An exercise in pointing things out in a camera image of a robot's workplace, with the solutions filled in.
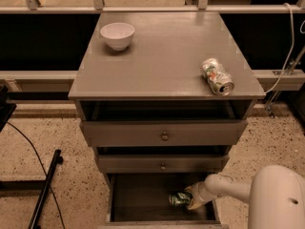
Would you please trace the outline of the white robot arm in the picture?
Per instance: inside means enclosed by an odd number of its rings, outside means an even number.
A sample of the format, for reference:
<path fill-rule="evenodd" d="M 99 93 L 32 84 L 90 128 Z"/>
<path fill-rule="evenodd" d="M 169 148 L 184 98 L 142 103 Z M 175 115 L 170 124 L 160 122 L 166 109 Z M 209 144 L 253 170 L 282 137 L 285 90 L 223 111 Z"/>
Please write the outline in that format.
<path fill-rule="evenodd" d="M 223 197 L 247 203 L 248 229 L 305 229 L 305 179 L 283 166 L 261 168 L 251 184 L 211 174 L 185 191 L 189 210 Z"/>

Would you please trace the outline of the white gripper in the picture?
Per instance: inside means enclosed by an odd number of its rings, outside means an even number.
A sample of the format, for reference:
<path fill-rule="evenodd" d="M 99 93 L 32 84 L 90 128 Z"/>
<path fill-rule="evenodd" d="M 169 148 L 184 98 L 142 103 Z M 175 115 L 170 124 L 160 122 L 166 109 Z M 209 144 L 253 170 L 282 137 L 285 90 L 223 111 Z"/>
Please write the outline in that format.
<path fill-rule="evenodd" d="M 204 181 L 187 186 L 184 191 L 193 195 L 193 198 L 187 205 L 188 210 L 196 210 L 203 206 L 203 204 L 215 199 L 215 195 L 208 190 Z"/>

